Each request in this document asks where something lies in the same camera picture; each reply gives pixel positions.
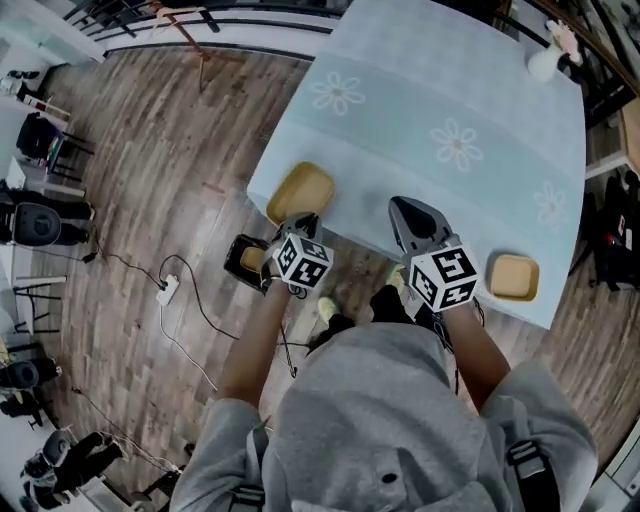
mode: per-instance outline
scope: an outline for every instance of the table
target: table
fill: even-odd
[[[399,259],[388,201],[444,213],[487,270],[499,253],[534,258],[530,303],[490,307],[548,328],[572,259],[585,174],[580,88],[529,75],[515,40],[462,13],[415,0],[355,0],[292,98],[247,193],[263,213],[300,161],[336,195],[329,230]]]
[[[50,183],[42,168],[26,162],[19,162],[15,157],[11,159],[6,182],[10,188],[26,188],[38,192],[50,190],[73,197],[84,197],[85,195],[84,189]]]

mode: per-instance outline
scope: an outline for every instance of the backpack strap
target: backpack strap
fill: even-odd
[[[560,512],[558,484],[549,459],[537,442],[527,440],[514,444],[507,452],[507,461],[515,470],[526,512]]]
[[[260,423],[247,435],[246,477],[242,485],[233,490],[229,512],[260,512],[264,506],[262,485],[262,458],[269,444],[264,430],[267,420]]]

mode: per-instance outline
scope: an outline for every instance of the person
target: person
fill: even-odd
[[[87,201],[59,201],[46,197],[34,190],[7,188],[6,184],[0,187],[0,191],[3,193],[2,197],[0,197],[0,218],[5,219],[4,222],[0,223],[0,243],[2,244],[7,244],[13,240],[8,219],[15,213],[16,207],[20,203],[35,203],[47,206],[54,210],[61,219],[92,221],[95,217],[95,210],[91,203]],[[86,229],[63,222],[60,236],[58,236],[54,245],[84,244],[89,239],[90,234]]]
[[[92,453],[96,448],[101,450]],[[27,507],[33,507],[35,503],[51,510],[69,503],[68,492],[75,492],[119,458],[125,458],[125,454],[118,443],[99,432],[89,434],[69,448],[61,463],[49,460],[43,452],[37,453],[25,463],[20,473],[25,478],[23,508],[29,510]]]
[[[291,297],[274,279],[231,346],[171,510],[577,511],[595,446],[551,375],[533,361],[511,369],[473,307],[444,311],[474,414],[450,389],[439,337],[405,313],[403,287],[394,272],[369,325],[319,301],[328,330],[267,444],[258,405]]]

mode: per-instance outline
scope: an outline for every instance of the white wall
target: white wall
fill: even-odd
[[[43,427],[31,430],[26,417],[9,418],[0,414],[0,432],[2,433],[2,456],[0,456],[0,494],[17,512],[22,511],[20,496],[24,496],[20,471],[25,461],[32,457],[53,432],[48,421]],[[91,512],[97,509],[84,497],[79,496],[69,505],[56,510],[60,512]]]
[[[71,9],[76,7],[71,0],[36,0],[39,4],[44,5],[47,9],[52,10],[58,16],[63,18]]]
[[[19,154],[16,141],[27,112],[0,106],[0,179],[6,177],[11,157]]]

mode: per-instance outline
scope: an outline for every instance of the floor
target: floor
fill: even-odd
[[[73,132],[96,142],[96,155],[80,160],[105,252],[150,269],[154,277],[166,256],[180,254],[194,269],[206,314],[238,334],[260,296],[222,266],[238,233],[274,231],[244,191],[308,64],[233,55],[244,63],[214,59],[206,66],[202,94],[197,59],[182,49],[134,50],[100,66],[62,68],[48,91],[54,104],[72,112]],[[324,292],[366,321],[368,298],[391,262],[336,236],[326,242],[336,249],[337,265]],[[162,335],[156,286],[104,254],[88,265],[39,255],[37,266],[69,276],[60,315],[51,320],[62,332],[42,339],[64,369],[47,387],[60,423],[73,424],[78,436],[117,433],[86,397],[71,392],[77,387],[148,452],[184,463],[183,447],[197,440],[214,393]],[[165,308],[164,326],[215,381],[231,341],[201,316],[188,270],[174,259],[163,276],[167,272],[181,285]],[[640,294],[589,288],[591,272],[585,265],[568,280],[550,331],[492,311],[486,320],[511,363],[537,359],[553,372],[590,426],[604,464],[640,412]],[[290,342],[305,343],[321,329],[314,309],[313,300],[292,301]],[[301,364],[304,349],[291,351]],[[263,414],[275,410],[291,380],[281,347]],[[142,457],[117,462],[107,473],[128,491],[160,474]]]

